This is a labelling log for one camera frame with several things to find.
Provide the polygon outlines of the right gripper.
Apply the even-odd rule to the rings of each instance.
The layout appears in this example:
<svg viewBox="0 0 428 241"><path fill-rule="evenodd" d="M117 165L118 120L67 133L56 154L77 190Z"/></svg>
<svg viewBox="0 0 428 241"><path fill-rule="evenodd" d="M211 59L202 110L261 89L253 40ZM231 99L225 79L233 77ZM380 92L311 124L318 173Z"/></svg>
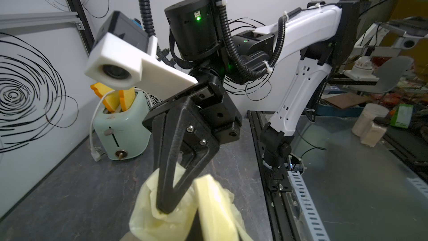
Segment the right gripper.
<svg viewBox="0 0 428 241"><path fill-rule="evenodd" d="M193 180L214 158L220 144L238 141L242 116L227 95L221 79L197 74L198 83L156 105L142 125L152 131L159 170L157 208L175 210ZM174 181L179 153L189 153L185 173Z"/></svg>

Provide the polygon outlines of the yellow plastic bag with oranges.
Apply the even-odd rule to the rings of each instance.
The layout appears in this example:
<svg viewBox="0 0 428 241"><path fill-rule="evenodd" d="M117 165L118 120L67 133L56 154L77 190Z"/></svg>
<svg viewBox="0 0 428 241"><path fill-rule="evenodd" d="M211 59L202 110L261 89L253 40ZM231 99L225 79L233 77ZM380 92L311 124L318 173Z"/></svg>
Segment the yellow plastic bag with oranges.
<svg viewBox="0 0 428 241"><path fill-rule="evenodd" d="M157 209L159 170L142 185L124 241L250 241L234 194L210 174L196 178L175 210Z"/></svg>

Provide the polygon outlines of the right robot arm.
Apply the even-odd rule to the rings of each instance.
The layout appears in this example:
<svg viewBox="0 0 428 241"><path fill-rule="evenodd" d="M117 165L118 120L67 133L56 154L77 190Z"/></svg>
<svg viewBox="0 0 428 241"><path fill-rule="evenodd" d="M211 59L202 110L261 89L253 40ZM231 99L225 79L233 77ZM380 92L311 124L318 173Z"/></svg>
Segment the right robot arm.
<svg viewBox="0 0 428 241"><path fill-rule="evenodd" d="M269 177L283 171L299 116L353 49L359 10L356 0L310 2L280 16L265 33L232 35L226 0L185 0L167 7L170 49L179 50L176 63L197 83L167 97L143 121L155 143L157 208L173 212L220 146L238 139L241 117L222 86L224 79L243 85L300 52L282 105L259 138Z"/></svg>

